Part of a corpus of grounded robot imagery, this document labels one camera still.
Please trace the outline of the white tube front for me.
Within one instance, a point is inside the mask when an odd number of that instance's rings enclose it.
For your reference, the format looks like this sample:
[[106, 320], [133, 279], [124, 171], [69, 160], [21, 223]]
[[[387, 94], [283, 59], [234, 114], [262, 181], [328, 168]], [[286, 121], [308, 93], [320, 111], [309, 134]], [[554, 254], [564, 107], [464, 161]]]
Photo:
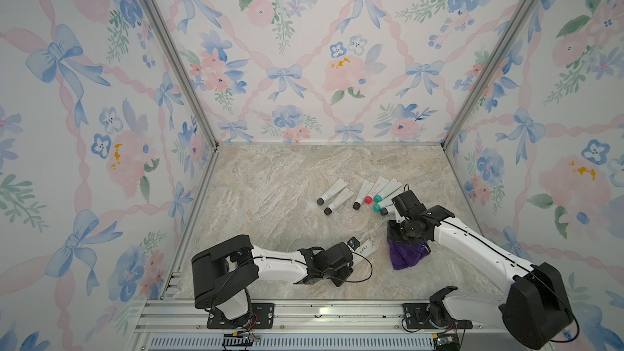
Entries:
[[395, 207], [395, 206], [393, 206], [393, 205], [383, 207], [383, 208], [380, 210], [380, 214], [381, 214], [381, 215], [389, 215], [389, 216], [392, 216], [392, 215], [396, 215], [396, 214], [397, 214], [396, 212], [397, 212], [397, 209], [396, 209], [396, 207]]

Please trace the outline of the purple cloth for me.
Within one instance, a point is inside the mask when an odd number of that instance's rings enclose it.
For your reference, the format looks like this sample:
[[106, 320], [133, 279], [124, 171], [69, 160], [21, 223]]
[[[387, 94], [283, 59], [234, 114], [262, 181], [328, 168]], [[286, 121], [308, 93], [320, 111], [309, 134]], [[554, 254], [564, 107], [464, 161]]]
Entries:
[[426, 242], [414, 241], [410, 243], [396, 242], [387, 238], [390, 261], [396, 271], [416, 266], [426, 258], [431, 249]]

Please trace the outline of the white tube grey cap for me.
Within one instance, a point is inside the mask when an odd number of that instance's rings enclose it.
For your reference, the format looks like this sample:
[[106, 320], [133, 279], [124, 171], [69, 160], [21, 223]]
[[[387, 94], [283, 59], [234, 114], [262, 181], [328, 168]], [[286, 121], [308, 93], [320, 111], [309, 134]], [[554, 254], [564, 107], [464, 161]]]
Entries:
[[393, 204], [393, 198], [395, 198], [396, 196], [398, 196], [401, 193], [402, 193], [402, 191], [400, 189], [398, 189], [395, 192], [391, 193], [386, 198], [384, 198], [381, 201], [377, 202], [375, 204], [375, 206], [373, 206], [373, 210], [375, 212], [380, 212], [383, 208], [387, 208], [388, 206], [391, 206]]

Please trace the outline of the white tube pink cap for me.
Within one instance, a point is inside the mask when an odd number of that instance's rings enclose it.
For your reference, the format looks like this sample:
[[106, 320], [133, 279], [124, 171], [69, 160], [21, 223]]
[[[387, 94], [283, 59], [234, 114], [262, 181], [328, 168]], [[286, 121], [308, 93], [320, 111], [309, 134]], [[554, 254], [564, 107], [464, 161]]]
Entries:
[[374, 198], [378, 195], [379, 191], [384, 189], [385, 186], [389, 183], [389, 181], [383, 177], [379, 177], [377, 181], [373, 184], [367, 196], [365, 196], [364, 202], [366, 204], [371, 204]]
[[369, 258], [378, 250], [378, 246], [371, 240], [368, 239], [362, 242], [356, 250], [354, 250], [354, 261], [360, 262], [364, 260], [364, 258]]

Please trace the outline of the white toothpaste tube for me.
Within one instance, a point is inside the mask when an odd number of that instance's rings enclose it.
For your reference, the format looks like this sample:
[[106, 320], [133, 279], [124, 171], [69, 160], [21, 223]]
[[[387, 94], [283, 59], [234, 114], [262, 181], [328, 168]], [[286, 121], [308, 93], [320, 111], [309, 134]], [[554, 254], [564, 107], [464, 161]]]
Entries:
[[399, 182], [396, 179], [392, 179], [390, 180], [390, 182], [388, 182], [385, 187], [383, 187], [378, 193], [377, 195], [374, 196], [374, 201], [375, 203], [379, 203], [381, 201], [383, 201], [385, 198], [387, 198], [390, 194], [394, 193], [396, 190], [398, 190], [399, 188], [401, 188], [402, 183]]

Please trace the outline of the white tube black cap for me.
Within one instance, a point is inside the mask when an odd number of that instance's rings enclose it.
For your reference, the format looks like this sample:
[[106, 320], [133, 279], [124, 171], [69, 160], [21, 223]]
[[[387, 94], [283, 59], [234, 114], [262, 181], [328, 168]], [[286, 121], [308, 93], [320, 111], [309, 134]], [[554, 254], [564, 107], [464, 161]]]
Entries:
[[373, 188], [374, 183], [370, 182], [369, 180], [364, 180], [364, 182], [362, 182], [362, 185], [360, 187], [360, 190], [358, 191], [358, 195], [354, 201], [353, 204], [353, 208], [355, 210], [359, 210], [360, 207], [362, 206], [362, 204], [365, 202], [365, 199], [368, 195], [368, 193], [370, 193], [371, 189]]

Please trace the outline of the white tube dark cap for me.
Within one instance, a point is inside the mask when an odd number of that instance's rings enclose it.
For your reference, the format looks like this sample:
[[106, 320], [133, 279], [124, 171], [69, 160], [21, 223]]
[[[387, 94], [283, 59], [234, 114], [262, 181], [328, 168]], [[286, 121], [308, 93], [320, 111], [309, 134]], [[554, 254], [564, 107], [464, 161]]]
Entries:
[[332, 202], [324, 209], [323, 213], [325, 215], [330, 215], [340, 206], [342, 206], [345, 202], [354, 196], [354, 192], [348, 188], [344, 188], [341, 190], [338, 195], [332, 200]]

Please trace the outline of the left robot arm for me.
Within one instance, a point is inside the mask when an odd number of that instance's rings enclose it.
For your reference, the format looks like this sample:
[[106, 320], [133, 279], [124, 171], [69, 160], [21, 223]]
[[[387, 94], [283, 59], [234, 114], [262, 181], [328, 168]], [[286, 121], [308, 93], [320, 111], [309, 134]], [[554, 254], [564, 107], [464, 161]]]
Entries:
[[233, 321], [251, 313], [248, 287], [257, 280], [295, 285], [329, 280], [336, 287], [353, 274], [355, 252], [344, 242], [325, 250], [265, 250], [238, 235], [197, 253], [191, 259], [194, 307], [217, 310]]

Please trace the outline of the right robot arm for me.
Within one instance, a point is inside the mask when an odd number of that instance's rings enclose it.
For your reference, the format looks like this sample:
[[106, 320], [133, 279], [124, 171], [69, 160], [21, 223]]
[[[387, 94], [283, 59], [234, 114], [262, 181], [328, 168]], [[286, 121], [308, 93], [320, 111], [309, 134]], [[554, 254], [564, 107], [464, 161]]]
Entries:
[[413, 191], [393, 196], [400, 220], [388, 221], [394, 245], [427, 246], [435, 242], [452, 250], [497, 286], [499, 294], [463, 292], [446, 286], [432, 294], [427, 307], [405, 312], [406, 325], [457, 328], [461, 321], [505, 329], [515, 341], [538, 350], [561, 342], [569, 326], [578, 328], [560, 272], [548, 263], [536, 265], [487, 241], [443, 206], [426, 207]]

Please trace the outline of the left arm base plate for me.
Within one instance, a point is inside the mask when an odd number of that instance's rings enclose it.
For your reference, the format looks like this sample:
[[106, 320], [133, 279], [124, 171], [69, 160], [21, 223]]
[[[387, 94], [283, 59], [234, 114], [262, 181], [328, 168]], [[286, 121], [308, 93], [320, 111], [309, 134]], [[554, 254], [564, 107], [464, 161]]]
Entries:
[[206, 323], [208, 329], [272, 329], [275, 318], [274, 303], [252, 302], [247, 312], [240, 315], [237, 310], [226, 312], [220, 307], [213, 308]]

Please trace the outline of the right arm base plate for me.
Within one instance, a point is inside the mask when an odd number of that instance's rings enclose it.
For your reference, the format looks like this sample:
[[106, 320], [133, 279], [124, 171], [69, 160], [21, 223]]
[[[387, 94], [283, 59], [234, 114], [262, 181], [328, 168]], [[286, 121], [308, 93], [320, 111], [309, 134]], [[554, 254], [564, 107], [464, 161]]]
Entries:
[[425, 329], [449, 330], [451, 327], [472, 329], [470, 320], [456, 320], [448, 313], [428, 302], [411, 302], [402, 305], [403, 319], [401, 325], [408, 331], [422, 331]]

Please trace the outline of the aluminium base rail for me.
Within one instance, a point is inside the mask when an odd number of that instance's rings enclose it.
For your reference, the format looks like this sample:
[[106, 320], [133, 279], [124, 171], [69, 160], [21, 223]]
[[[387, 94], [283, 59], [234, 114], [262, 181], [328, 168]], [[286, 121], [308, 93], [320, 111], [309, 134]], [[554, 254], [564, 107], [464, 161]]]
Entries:
[[403, 301], [274, 300], [272, 327], [234, 337], [210, 329], [190, 300], [146, 304], [130, 350], [433, 350], [455, 336], [461, 350], [521, 350], [506, 331], [471, 320], [446, 329], [406, 317]]

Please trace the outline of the aluminium corner post right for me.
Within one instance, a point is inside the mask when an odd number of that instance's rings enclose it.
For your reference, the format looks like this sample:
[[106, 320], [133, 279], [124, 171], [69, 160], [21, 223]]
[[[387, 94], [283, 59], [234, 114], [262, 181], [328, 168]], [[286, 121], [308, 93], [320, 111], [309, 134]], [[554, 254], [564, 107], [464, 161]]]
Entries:
[[484, 66], [484, 71], [476, 79], [473, 89], [469, 92], [465, 102], [461, 105], [457, 117], [452, 121], [452, 125], [441, 143], [443, 151], [447, 154], [452, 147], [454, 140], [459, 138], [459, 133], [468, 119], [474, 105], [479, 102], [488, 83], [493, 78], [495, 71], [508, 55], [515, 44], [519, 32], [531, 18], [531, 14], [537, 8], [540, 0], [520, 0], [518, 6], [510, 17], [510, 22], [505, 31], [500, 35], [497, 45], [492, 49], [491, 56]]

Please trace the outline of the aluminium corner post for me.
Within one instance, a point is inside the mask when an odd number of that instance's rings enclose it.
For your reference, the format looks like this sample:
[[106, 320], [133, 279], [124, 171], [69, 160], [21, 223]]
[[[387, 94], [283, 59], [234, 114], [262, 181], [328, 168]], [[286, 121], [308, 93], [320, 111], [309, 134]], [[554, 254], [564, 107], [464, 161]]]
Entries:
[[452, 147], [454, 140], [459, 138], [459, 133], [468, 119], [474, 105], [479, 102], [488, 83], [493, 78], [495, 71], [508, 55], [515, 44], [519, 32], [531, 18], [531, 14], [537, 8], [540, 0], [520, 0], [518, 6], [510, 17], [510, 22], [505, 31], [500, 35], [497, 45], [492, 49], [491, 56], [484, 66], [484, 71], [476, 79], [473, 89], [469, 92], [465, 102], [461, 105], [457, 117], [452, 121], [452, 125], [441, 143], [443, 151], [447, 154]]
[[201, 101], [190, 83], [189, 75], [183, 67], [182, 60], [176, 50], [172, 36], [167, 30], [165, 19], [158, 4], [155, 0], [139, 0], [139, 2], [146, 12], [147, 18], [153, 25], [154, 35], [157, 37], [159, 44], [163, 49], [164, 55], [172, 67], [172, 71], [174, 72], [176, 79], [180, 82], [183, 94], [188, 99], [191, 110], [198, 120], [199, 128], [206, 136], [209, 149], [212, 152], [216, 152], [218, 150], [219, 143], [216, 141], [215, 135], [211, 130], [206, 113], [202, 108]]

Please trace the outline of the aluminium corner post left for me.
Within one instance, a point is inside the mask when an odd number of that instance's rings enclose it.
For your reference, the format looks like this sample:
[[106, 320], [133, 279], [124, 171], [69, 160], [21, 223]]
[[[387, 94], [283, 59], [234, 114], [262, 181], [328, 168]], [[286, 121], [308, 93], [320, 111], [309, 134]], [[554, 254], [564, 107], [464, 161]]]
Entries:
[[159, 44], [163, 49], [164, 55], [172, 67], [172, 71], [174, 72], [176, 79], [180, 82], [183, 94], [188, 99], [191, 110], [198, 120], [199, 128], [206, 136], [209, 149], [212, 152], [216, 152], [218, 150], [219, 143], [216, 141], [215, 135], [211, 130], [206, 113], [202, 108], [201, 101], [190, 83], [189, 75], [183, 67], [182, 60], [176, 50], [172, 36], [167, 30], [165, 19], [158, 4], [155, 0], [139, 0], [139, 2], [146, 12], [147, 18], [153, 25], [154, 35], [157, 37]]

